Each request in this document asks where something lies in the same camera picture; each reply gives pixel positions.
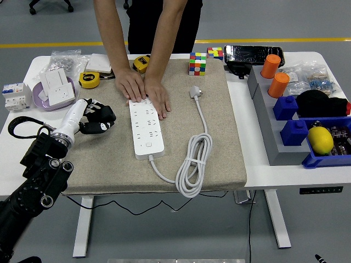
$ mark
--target robotic arm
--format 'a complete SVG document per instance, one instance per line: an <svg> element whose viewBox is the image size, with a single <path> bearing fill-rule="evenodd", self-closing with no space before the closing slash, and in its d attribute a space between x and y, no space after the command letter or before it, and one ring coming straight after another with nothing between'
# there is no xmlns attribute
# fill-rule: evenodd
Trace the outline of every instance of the robotic arm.
<svg viewBox="0 0 351 263"><path fill-rule="evenodd" d="M87 123L82 123L85 116ZM35 121L49 132L35 137L21 164L26 167L23 177L27 180L5 201L0 202L0 263L8 263L13 249L32 218L52 207L60 192L66 190L73 171L69 161L62 162L75 142L74 134L104 133L113 126L116 116L109 106L96 100L78 100L68 111L60 128L54 129L38 120L18 117L9 125L9 132L16 138L14 128L26 121Z"/></svg>

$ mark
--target orange cup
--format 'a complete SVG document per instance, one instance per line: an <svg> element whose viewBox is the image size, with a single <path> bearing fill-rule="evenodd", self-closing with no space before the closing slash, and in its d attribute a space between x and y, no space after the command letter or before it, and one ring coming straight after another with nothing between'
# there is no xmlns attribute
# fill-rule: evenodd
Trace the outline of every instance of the orange cup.
<svg viewBox="0 0 351 263"><path fill-rule="evenodd" d="M279 67L280 57L270 54L266 57L261 71L261 76L264 78L274 78L274 75Z"/></svg>
<svg viewBox="0 0 351 263"><path fill-rule="evenodd" d="M287 84L290 81L288 74L279 72L274 75L272 84L268 89L268 94L272 98L279 98L283 96L284 90L286 89Z"/></svg>

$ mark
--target white power cord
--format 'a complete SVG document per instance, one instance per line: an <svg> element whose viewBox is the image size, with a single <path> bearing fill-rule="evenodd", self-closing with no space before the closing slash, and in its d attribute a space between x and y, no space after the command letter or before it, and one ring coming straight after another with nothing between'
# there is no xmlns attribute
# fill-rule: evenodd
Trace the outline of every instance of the white power cord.
<svg viewBox="0 0 351 263"><path fill-rule="evenodd" d="M205 177L205 165L206 161L210 156L211 150L212 150L212 138L211 136L207 133L207 125L205 122L205 118L203 117L200 104L199 104L199 96L201 96L201 90L197 86L193 86L190 89L190 97L192 97L195 102L197 109L199 111L203 127L205 129L204 133L194 135L190 138L189 143L188 143L188 153L186 155L186 158L182 164L182 166L179 168L177 172L177 176L175 178L175 181L170 180L166 177L164 177L156 168L155 163L154 163L154 157L152 155L149 155L149 161L155 171L155 173L164 181L170 183L170 184L175 184L177 187L177 190L185 197L188 198L194 198L197 196L198 193L200 193L201 188L202 188L202 183L203 179ZM194 166L193 172L189 174L189 169L191 166ZM192 178L195 173L198 173L197 178L195 183L189 182L189 179Z"/></svg>

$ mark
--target plastic bag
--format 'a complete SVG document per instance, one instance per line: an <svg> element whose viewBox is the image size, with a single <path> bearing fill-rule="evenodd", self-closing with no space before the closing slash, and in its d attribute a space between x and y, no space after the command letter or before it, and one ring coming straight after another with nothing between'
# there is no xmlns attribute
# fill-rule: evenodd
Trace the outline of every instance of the plastic bag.
<svg viewBox="0 0 351 263"><path fill-rule="evenodd" d="M52 51L49 64L39 72L35 80L40 81L41 73L60 68L64 69L66 77L77 80L79 74L84 72L89 59L90 55L81 55L81 50Z"/></svg>
<svg viewBox="0 0 351 263"><path fill-rule="evenodd" d="M280 72L287 73L290 81L287 91L290 95L297 96L306 90L321 90L328 96L340 88L330 77L326 65L316 61L300 62L299 64L281 68Z"/></svg>

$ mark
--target hand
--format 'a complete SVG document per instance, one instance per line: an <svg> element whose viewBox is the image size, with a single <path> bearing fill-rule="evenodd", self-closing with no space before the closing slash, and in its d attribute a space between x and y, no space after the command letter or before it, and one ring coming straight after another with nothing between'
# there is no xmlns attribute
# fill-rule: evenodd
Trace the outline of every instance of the hand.
<svg viewBox="0 0 351 263"><path fill-rule="evenodd" d="M161 82L153 78L145 78L144 85L145 92L152 101L152 104L157 111L158 118L160 120L167 118L167 111L171 111L167 90L164 88Z"/></svg>
<svg viewBox="0 0 351 263"><path fill-rule="evenodd" d="M132 102L146 99L145 85L141 75L130 68L123 68L116 72L116 87Z"/></svg>

